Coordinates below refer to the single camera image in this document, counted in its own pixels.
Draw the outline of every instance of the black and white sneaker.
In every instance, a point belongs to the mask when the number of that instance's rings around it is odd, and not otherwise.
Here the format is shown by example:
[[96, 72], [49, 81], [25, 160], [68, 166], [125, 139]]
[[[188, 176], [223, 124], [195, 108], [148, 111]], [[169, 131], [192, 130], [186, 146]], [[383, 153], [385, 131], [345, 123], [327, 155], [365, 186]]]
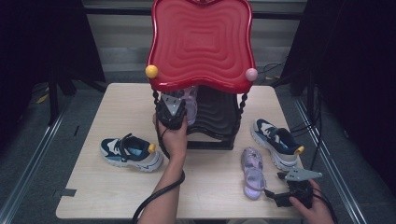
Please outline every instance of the black and white sneaker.
[[288, 130], [278, 129], [264, 119], [254, 121], [251, 134], [260, 146], [270, 150], [274, 165], [286, 172], [297, 165], [297, 155], [304, 151], [304, 147], [294, 141]]
[[155, 150], [155, 145], [128, 134], [122, 139], [107, 138], [100, 150], [108, 163], [118, 167], [135, 166], [144, 172], [152, 172], [163, 163], [163, 154]]

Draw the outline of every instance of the wooden table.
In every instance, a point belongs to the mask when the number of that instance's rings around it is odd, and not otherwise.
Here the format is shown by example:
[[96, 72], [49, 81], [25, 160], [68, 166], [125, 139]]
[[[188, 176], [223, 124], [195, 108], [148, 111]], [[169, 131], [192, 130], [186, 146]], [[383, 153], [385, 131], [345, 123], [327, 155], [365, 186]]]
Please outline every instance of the wooden table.
[[[167, 159], [153, 173], [143, 173], [134, 167], [109, 165], [99, 146], [105, 138], [120, 138], [127, 133], [157, 144], [151, 121], [153, 113], [149, 84], [114, 83], [108, 86], [66, 186], [77, 192], [74, 197], [62, 197], [56, 210], [57, 217], [132, 218], [136, 208], [158, 183]], [[271, 87], [251, 88], [233, 150], [188, 150], [178, 218], [301, 217], [292, 207], [276, 207], [274, 200], [264, 194], [258, 201], [251, 201], [244, 194], [240, 160], [245, 147], [255, 147], [262, 154], [267, 188], [275, 193], [287, 191], [286, 183], [276, 176], [279, 170], [271, 162], [269, 151], [260, 147], [250, 135], [250, 127], [257, 118], [288, 128]]]

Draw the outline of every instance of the yellow ball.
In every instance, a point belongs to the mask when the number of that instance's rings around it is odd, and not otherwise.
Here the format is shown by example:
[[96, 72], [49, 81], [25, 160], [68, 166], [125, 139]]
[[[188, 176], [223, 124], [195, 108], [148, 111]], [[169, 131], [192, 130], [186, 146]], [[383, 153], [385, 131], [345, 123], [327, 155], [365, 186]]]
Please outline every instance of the yellow ball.
[[146, 76], [149, 78], [155, 78], [158, 75], [158, 68], [155, 65], [148, 65], [146, 67]]

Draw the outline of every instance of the human arm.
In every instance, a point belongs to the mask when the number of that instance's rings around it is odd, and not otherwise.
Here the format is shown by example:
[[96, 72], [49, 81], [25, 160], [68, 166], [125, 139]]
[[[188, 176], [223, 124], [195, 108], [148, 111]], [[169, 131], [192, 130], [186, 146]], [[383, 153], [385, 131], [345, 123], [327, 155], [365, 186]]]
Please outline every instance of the human arm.
[[[155, 122], [157, 122], [157, 120], [155, 116], [153, 116], [154, 125]], [[163, 189], [177, 182], [181, 177], [187, 151], [187, 120], [184, 118], [183, 124], [179, 130], [166, 130], [159, 122], [159, 131], [160, 134], [163, 134], [163, 143], [169, 152], [170, 159], [163, 172], [163, 176], [153, 192], [157, 192], [159, 189]], [[143, 210], [138, 223], [174, 224], [177, 216], [179, 192], [180, 186], [177, 186], [149, 203]]]
[[[321, 196], [320, 188], [317, 182], [310, 179], [308, 180], [311, 184], [314, 194]], [[295, 197], [289, 197], [291, 204], [305, 217], [309, 224], [333, 224], [332, 215], [330, 213], [327, 204], [317, 197], [312, 199], [312, 207], [306, 208], [298, 199]]]

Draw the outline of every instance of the shoe sole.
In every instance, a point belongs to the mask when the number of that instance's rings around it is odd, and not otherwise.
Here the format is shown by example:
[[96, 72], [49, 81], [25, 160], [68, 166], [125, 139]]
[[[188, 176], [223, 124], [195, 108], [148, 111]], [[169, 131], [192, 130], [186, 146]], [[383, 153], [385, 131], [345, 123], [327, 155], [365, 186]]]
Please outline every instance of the shoe sole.
[[127, 162], [109, 160], [108, 158], [106, 158], [105, 155], [103, 155], [103, 153], [101, 154], [110, 165], [117, 167], [125, 167], [132, 165], [143, 172], [155, 171], [163, 163], [163, 155], [158, 151], [151, 153], [142, 161], [127, 161]]
[[[252, 125], [250, 129], [250, 133], [253, 136], [254, 141], [259, 144], [261, 147], [265, 147], [270, 151], [271, 154], [271, 161], [273, 164], [280, 170], [288, 172], [291, 170], [294, 166], [297, 165], [297, 158], [294, 159], [294, 155], [279, 155], [279, 153], [276, 151], [276, 149], [271, 146], [267, 141], [262, 140], [254, 131], [254, 126]], [[290, 157], [290, 161], [284, 161], [281, 159], [281, 157]]]

